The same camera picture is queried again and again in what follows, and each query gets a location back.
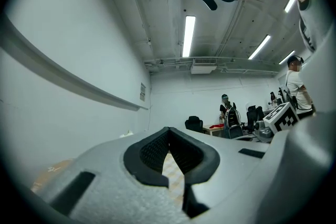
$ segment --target air conditioner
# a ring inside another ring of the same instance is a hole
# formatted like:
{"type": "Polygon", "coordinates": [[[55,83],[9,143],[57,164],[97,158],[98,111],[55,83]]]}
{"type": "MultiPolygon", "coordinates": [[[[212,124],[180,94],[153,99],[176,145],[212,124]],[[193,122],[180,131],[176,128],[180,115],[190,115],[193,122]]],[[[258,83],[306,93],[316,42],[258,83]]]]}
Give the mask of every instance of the air conditioner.
{"type": "Polygon", "coordinates": [[[217,59],[195,58],[191,66],[191,74],[210,74],[217,68],[217,59]]]}

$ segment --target white sleeve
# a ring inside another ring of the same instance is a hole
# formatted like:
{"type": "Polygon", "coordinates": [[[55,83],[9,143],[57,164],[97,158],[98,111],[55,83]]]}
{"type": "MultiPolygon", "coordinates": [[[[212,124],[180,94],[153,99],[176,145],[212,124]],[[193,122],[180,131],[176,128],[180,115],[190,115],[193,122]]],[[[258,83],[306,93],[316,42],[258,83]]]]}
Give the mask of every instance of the white sleeve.
{"type": "Polygon", "coordinates": [[[303,82],[299,77],[299,72],[293,72],[291,74],[291,82],[296,85],[299,89],[303,86],[303,82]]]}

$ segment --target white box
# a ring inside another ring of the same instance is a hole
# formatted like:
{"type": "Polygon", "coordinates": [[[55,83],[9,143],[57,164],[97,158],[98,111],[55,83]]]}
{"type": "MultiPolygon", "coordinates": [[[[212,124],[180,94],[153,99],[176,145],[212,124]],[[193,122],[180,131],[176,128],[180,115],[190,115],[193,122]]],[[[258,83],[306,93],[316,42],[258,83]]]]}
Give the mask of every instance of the white box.
{"type": "Polygon", "coordinates": [[[292,129],[293,125],[299,121],[299,117],[288,102],[277,106],[277,108],[264,117],[264,121],[265,127],[270,127],[272,132],[276,134],[283,130],[292,129]]]}

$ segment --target tube light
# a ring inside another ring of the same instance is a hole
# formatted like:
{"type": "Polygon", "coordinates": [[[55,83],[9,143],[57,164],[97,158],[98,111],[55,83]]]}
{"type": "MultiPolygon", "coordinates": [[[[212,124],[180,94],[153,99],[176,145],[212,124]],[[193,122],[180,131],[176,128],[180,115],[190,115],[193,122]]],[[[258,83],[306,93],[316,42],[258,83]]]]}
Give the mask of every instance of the tube light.
{"type": "Polygon", "coordinates": [[[292,51],[289,55],[287,55],[286,57],[285,57],[285,59],[284,60],[282,60],[280,63],[279,63],[279,65],[280,64],[282,64],[284,61],[286,61],[293,53],[294,53],[295,51],[292,51]]]}
{"type": "Polygon", "coordinates": [[[287,3],[287,6],[285,7],[285,12],[289,12],[289,10],[292,8],[293,4],[294,4],[295,0],[289,0],[287,3]]]}
{"type": "Polygon", "coordinates": [[[191,42],[193,41],[194,27],[195,27],[195,16],[185,17],[185,30],[184,30],[184,41],[183,41],[183,57],[189,57],[191,42]]]}
{"type": "Polygon", "coordinates": [[[258,52],[260,52],[260,50],[263,48],[264,45],[266,45],[266,43],[269,41],[269,39],[271,38],[271,36],[267,35],[264,40],[260,43],[259,47],[252,53],[252,55],[248,58],[249,60],[252,60],[255,55],[258,54],[258,52]]]}

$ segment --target white ceiling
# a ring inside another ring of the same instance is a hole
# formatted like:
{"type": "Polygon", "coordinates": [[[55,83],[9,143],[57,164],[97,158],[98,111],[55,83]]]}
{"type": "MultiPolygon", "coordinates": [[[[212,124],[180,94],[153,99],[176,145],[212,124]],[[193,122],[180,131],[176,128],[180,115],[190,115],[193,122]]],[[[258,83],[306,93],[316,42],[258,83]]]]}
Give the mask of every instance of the white ceiling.
{"type": "Polygon", "coordinates": [[[276,72],[292,50],[304,49],[297,6],[284,11],[288,0],[215,1],[216,11],[202,0],[114,0],[135,50],[152,73],[189,70],[192,59],[182,58],[187,15],[196,16],[191,57],[218,57],[219,66],[276,72]],[[248,61],[266,35],[271,40],[248,61]]]}

